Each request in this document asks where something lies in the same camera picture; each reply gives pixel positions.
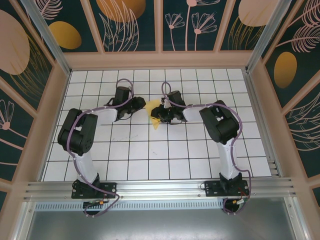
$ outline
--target purple cable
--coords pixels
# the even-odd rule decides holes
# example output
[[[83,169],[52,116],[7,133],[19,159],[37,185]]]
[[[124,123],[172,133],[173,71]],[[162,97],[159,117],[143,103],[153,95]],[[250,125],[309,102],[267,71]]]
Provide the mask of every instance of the purple cable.
[[[161,91],[162,91],[162,95],[164,96],[164,98],[171,104],[171,105],[174,105],[174,106],[177,106],[177,107],[180,107],[180,108],[196,108],[196,107],[210,107],[210,106],[217,106],[217,107],[222,107],[222,108],[225,108],[227,110],[229,110],[230,112],[232,112],[236,118],[238,119],[239,121],[239,133],[238,135],[233,139],[233,141],[231,142],[231,160],[232,160],[232,164],[234,166],[234,168],[236,170],[238,170],[239,172],[242,172],[242,173],[248,173],[249,174],[249,195],[248,195],[248,200],[250,199],[250,196],[251,196],[251,174],[250,174],[250,171],[249,170],[242,170],[242,169],[239,169],[237,166],[236,166],[236,162],[235,162],[235,158],[234,158],[234,154],[233,154],[233,148],[234,148],[234,144],[236,142],[236,140],[239,138],[239,136],[241,135],[242,133],[242,129],[243,129],[243,124],[242,124],[242,121],[241,121],[241,118],[240,116],[230,107],[226,106],[226,105],[223,105],[223,104],[219,104],[219,103],[208,103],[208,104],[194,104],[194,105],[189,105],[189,106],[184,106],[184,105],[180,105],[180,104],[177,104],[177,103],[174,103],[173,101],[170,101],[169,98],[167,97],[167,95],[165,94],[165,91],[164,91],[164,85],[168,85],[169,86],[169,93],[171,92],[171,86],[168,82],[163,82],[162,85],[161,85]],[[226,214],[234,214],[236,215],[235,212],[232,212],[228,209],[226,209],[225,205],[226,205],[226,202],[227,202],[228,198],[225,198],[223,200],[223,204],[222,204],[222,210],[226,213]],[[237,212],[240,213],[241,211],[243,211],[245,209],[245,205],[247,205],[247,203],[245,203],[242,208]]]
[[[110,206],[108,206],[105,210],[100,211],[100,212],[98,212],[98,213],[95,214],[95,215],[91,215],[92,218],[101,216],[102,214],[106,213],[113,205],[116,204],[116,202],[119,200],[120,196],[119,196],[117,193],[114,193],[114,192],[111,192],[111,191],[105,191],[105,190],[102,190],[102,189],[100,189],[100,188],[92,185],[92,184],[81,174],[81,172],[80,172],[80,170],[79,170],[79,168],[78,168],[78,166],[77,166],[76,155],[75,155],[73,152],[71,152],[71,150],[70,150],[70,140],[71,140],[72,133],[74,132],[77,123],[79,122],[79,120],[81,119],[81,117],[82,117],[83,115],[88,114],[88,113],[94,113],[94,112],[96,112],[96,111],[104,110],[104,109],[120,108],[120,107],[122,107],[123,105],[127,104],[127,103],[132,99],[132,97],[133,97],[133,95],[134,95],[134,85],[133,85],[133,83],[132,83],[130,80],[126,79],[126,78],[122,78],[122,79],[120,79],[120,80],[118,80],[118,81],[116,82],[116,85],[115,85],[116,88],[118,87],[118,83],[121,82],[121,81],[127,81],[127,82],[129,82],[129,84],[131,85],[131,95],[129,96],[129,98],[128,98],[125,102],[123,102],[123,103],[121,103],[121,104],[119,104],[119,105],[117,105],[117,106],[102,106],[102,107],[97,107],[97,108],[94,108],[94,109],[91,109],[91,110],[86,110],[86,111],[84,111],[83,113],[81,113],[81,114],[76,118],[76,120],[74,121],[74,123],[73,123],[73,125],[72,125],[72,127],[71,127],[71,129],[70,129],[70,133],[69,133],[69,135],[68,135],[67,141],[66,141],[66,150],[67,150],[67,152],[72,156],[75,170],[76,170],[76,172],[79,174],[79,176],[83,179],[83,181],[84,181],[86,184],[88,184],[91,188],[93,188],[93,189],[95,189],[95,190],[97,190],[97,191],[99,191],[99,192],[101,192],[101,193],[110,194],[110,195],[113,195],[113,196],[116,196],[116,197],[117,197],[117,199],[116,199],[113,203],[111,203]],[[90,215],[87,213],[88,207],[90,207],[90,206],[88,205],[88,206],[84,209],[84,213],[85,213],[85,215],[86,215],[87,217],[90,216]]]

